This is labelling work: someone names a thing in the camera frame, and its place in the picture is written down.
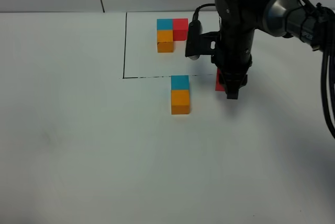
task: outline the cube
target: cube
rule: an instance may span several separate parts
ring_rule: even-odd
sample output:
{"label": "cube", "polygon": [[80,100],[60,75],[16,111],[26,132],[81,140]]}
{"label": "cube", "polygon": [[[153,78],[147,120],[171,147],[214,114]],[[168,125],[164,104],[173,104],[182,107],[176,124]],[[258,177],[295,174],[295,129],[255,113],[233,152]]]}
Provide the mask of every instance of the cube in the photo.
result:
{"label": "cube", "polygon": [[171,76],[171,90],[189,89],[189,79],[187,75]]}
{"label": "cube", "polygon": [[171,91],[171,114],[189,114],[190,99],[189,90],[172,90]]}
{"label": "cube", "polygon": [[173,19],[173,40],[185,41],[188,33],[188,19]]}
{"label": "cube", "polygon": [[157,30],[173,30],[172,19],[157,19]]}
{"label": "cube", "polygon": [[221,71],[218,69],[218,70],[216,71],[215,90],[216,90],[217,92],[224,92],[224,91],[225,91],[225,88],[224,88],[224,86],[223,86],[222,84],[220,84],[220,81],[219,81],[219,79],[220,79],[220,75],[221,75]]}
{"label": "cube", "polygon": [[157,30],[157,52],[167,53],[173,52],[173,31],[172,30]]}

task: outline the white table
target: white table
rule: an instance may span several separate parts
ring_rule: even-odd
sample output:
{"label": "white table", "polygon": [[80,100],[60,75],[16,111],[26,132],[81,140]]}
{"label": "white table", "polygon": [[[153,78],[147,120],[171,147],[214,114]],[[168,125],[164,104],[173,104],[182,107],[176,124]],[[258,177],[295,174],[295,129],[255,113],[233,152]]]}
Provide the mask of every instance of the white table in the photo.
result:
{"label": "white table", "polygon": [[[333,223],[335,140],[322,115],[320,53],[257,32],[249,83],[226,100],[214,91],[215,68],[184,59],[182,43],[170,55],[149,49],[155,19],[190,15],[128,13],[125,52],[126,14],[0,15],[0,216]],[[214,15],[201,14],[204,30]],[[139,59],[154,56],[152,65]],[[125,77],[145,78],[123,79],[124,60]],[[172,116],[169,75],[186,60],[192,112]]]}

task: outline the red block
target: red block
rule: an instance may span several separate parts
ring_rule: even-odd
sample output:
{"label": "red block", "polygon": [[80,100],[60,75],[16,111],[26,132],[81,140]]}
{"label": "red block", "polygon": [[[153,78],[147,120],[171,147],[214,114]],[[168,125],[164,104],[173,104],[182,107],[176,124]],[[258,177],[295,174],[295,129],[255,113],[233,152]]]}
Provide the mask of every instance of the red block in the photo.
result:
{"label": "red block", "polygon": [[221,85],[221,84],[219,83],[219,75],[220,75],[220,74],[221,74],[221,72],[220,72],[220,70],[218,69],[218,70],[216,71],[216,84],[215,84],[215,90],[216,90],[217,92],[224,92],[224,91],[225,91],[224,86]]}
{"label": "red block", "polygon": [[173,41],[185,41],[188,33],[188,19],[173,19]]}

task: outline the orange block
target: orange block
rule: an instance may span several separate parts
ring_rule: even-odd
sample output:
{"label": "orange block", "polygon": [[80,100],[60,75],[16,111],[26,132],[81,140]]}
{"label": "orange block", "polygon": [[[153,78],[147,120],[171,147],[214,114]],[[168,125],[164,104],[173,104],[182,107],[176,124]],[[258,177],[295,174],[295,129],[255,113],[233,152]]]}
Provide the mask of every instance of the orange block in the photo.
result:
{"label": "orange block", "polygon": [[190,113],[189,90],[178,89],[171,91],[171,114],[189,114]]}
{"label": "orange block", "polygon": [[173,51],[173,30],[157,30],[157,52],[167,53]]}

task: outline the wooden block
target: wooden block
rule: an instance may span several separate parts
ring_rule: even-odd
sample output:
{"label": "wooden block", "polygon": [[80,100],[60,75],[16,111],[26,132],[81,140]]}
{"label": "wooden block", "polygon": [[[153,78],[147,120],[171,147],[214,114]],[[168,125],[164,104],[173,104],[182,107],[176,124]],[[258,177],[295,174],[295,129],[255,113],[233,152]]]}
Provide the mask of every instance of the wooden block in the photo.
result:
{"label": "wooden block", "polygon": [[157,30],[157,52],[167,53],[174,51],[173,31]]}
{"label": "wooden block", "polygon": [[157,30],[173,30],[172,19],[157,19]]}
{"label": "wooden block", "polygon": [[173,19],[173,40],[185,41],[188,33],[188,19],[179,18]]}
{"label": "wooden block", "polygon": [[218,92],[224,92],[225,88],[222,84],[220,84],[219,79],[220,79],[221,71],[217,69],[216,71],[216,82],[215,82],[215,90]]}
{"label": "wooden block", "polygon": [[171,76],[171,90],[189,89],[188,75]]}
{"label": "wooden block", "polygon": [[191,111],[189,90],[179,89],[171,91],[171,114],[189,114]]}

